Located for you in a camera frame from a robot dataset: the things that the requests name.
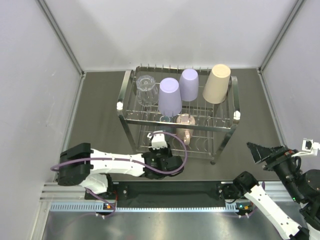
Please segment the lavender cup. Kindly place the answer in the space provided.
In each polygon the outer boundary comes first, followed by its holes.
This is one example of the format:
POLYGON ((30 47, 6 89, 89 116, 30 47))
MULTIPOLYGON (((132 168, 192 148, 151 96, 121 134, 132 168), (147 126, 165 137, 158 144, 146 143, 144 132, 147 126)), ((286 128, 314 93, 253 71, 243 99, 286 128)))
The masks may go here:
POLYGON ((182 111, 180 85, 175 78, 167 77, 160 82, 158 110, 167 117, 177 116, 182 111))
POLYGON ((185 69, 179 79, 181 99, 186 102, 194 101, 198 97, 199 75, 194 69, 185 69))

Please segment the clear plastic cup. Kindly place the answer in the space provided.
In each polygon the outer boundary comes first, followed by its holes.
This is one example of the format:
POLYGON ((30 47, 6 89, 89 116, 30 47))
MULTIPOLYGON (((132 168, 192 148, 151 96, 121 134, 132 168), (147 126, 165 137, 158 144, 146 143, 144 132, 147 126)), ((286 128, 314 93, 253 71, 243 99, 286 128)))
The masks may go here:
POLYGON ((140 105, 150 107, 158 102, 159 91, 156 80, 150 75, 142 75, 136 80, 136 97, 140 105))

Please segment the beige tumbler cup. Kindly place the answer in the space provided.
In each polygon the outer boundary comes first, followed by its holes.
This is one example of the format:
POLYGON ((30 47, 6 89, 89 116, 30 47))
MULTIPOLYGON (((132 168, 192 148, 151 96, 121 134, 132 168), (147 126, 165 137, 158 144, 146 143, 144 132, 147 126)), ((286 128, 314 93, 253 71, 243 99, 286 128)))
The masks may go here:
POLYGON ((203 89, 204 99, 211 104, 222 103, 227 96, 231 69, 225 64, 216 64, 203 89))

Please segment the blue-grey mug white inside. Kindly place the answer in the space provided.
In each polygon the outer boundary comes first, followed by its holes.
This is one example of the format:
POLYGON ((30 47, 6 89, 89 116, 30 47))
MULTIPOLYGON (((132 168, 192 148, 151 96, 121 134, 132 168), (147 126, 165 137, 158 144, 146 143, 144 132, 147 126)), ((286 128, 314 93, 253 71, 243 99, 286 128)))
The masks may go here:
MULTIPOLYGON (((169 117, 169 116, 165 116, 165 115, 162 115, 159 119, 159 121, 161 123, 171 123, 172 122, 172 118, 169 117)), ((167 133, 173 133, 173 129, 172 127, 170 127, 169 125, 165 124, 165 125, 160 125, 158 127, 158 130, 159 131, 163 131, 163 132, 167 132, 167 133)))

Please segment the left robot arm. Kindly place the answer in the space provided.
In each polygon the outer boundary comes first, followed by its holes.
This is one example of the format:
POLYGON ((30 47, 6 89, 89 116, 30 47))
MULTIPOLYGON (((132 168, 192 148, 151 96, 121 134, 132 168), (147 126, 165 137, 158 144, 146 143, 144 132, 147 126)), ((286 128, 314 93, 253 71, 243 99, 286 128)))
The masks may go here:
POLYGON ((149 146, 147 152, 132 155, 102 152, 90 143, 81 143, 62 152, 59 164, 51 170, 58 172, 58 185, 82 186, 107 199, 113 194, 110 174, 158 180, 180 174, 185 162, 181 156, 173 155, 168 143, 158 148, 149 146))

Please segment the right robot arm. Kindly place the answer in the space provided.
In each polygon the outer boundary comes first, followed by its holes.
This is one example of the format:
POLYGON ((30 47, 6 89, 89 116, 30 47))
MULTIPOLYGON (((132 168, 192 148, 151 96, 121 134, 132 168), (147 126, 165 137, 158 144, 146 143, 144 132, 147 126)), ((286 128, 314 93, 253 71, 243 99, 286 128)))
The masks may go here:
POLYGON ((240 173, 231 183, 221 182, 217 194, 227 206, 235 206, 237 216, 250 217, 256 210, 272 223, 284 240, 318 240, 320 238, 320 171, 301 170, 302 157, 317 156, 320 144, 303 139, 301 150, 285 145, 264 147, 252 142, 247 147, 256 164, 276 173, 279 181, 264 185, 251 173, 240 173), (299 205, 306 226, 289 217, 278 205, 292 201, 299 205))

